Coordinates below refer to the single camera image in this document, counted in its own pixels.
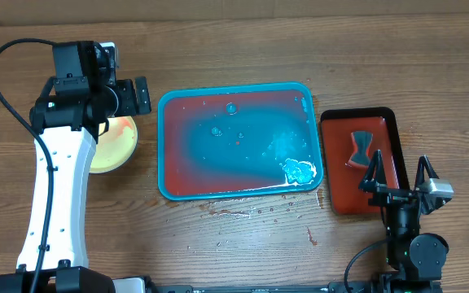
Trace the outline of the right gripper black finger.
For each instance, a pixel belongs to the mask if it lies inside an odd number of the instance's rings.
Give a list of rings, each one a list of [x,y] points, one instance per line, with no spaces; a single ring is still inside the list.
[[[386,187],[387,180],[384,171],[381,150],[374,152],[365,176],[362,179],[363,187]]]
[[[425,182],[425,175],[428,175],[430,179],[438,179],[438,175],[432,167],[428,157],[422,155],[419,157],[417,172],[415,177],[415,187],[420,187]]]

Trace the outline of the red and black sponge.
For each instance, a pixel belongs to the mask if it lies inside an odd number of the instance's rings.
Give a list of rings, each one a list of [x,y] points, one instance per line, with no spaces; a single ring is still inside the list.
[[[373,133],[355,131],[351,133],[353,153],[348,159],[348,165],[354,168],[367,168],[370,164],[369,150]]]

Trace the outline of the yellow-green plate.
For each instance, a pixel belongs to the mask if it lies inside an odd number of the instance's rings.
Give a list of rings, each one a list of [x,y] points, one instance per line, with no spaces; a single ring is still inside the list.
[[[99,126],[99,140],[90,173],[108,173],[123,165],[138,144],[138,129],[131,116],[108,119]]]

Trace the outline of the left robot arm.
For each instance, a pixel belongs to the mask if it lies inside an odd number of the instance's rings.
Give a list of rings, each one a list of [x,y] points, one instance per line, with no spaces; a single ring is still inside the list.
[[[0,47],[0,54],[16,45]],[[5,292],[154,292],[146,276],[113,279],[89,268],[85,206],[99,135],[111,118],[146,115],[145,77],[119,80],[112,42],[49,41],[55,75],[49,77],[25,120],[0,102],[32,134],[36,177],[28,232],[14,273],[0,275]]]

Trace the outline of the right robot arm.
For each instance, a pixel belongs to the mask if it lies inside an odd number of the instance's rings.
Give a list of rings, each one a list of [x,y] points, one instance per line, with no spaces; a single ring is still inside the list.
[[[386,247],[390,273],[378,273],[367,289],[371,292],[441,292],[442,268],[449,244],[438,234],[420,232],[420,218],[444,207],[453,197],[449,181],[436,174],[429,159],[419,158],[415,187],[394,189],[387,185],[382,153],[376,151],[359,188],[372,197],[370,206],[380,208],[386,238],[358,254]]]

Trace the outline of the black red-lined tray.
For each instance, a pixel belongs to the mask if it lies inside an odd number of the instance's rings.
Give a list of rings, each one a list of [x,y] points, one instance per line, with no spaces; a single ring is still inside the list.
[[[379,208],[368,204],[371,194],[358,188],[368,167],[348,165],[353,153],[351,133],[355,131],[373,133],[369,157],[371,160],[374,152],[381,150],[388,187],[410,187],[393,110],[388,107],[328,110],[321,115],[320,127],[334,212],[340,215],[379,212]]]

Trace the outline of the teal plastic tray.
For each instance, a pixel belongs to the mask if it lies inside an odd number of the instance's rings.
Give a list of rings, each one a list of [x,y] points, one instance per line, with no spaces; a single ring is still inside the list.
[[[160,193],[174,201],[304,192],[324,171],[299,82],[174,90],[157,108]]]

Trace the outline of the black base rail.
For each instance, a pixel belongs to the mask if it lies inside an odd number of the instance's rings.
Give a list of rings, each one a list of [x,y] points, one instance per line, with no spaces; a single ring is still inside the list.
[[[347,288],[344,282],[329,282],[326,285],[306,286],[206,286],[197,287],[191,285],[157,286],[148,277],[130,277],[114,279],[115,292],[117,293],[345,293]],[[394,281],[393,283],[381,283],[374,281],[349,282],[351,292],[378,293],[442,293],[439,282],[433,284],[423,283],[416,285],[408,282]]]

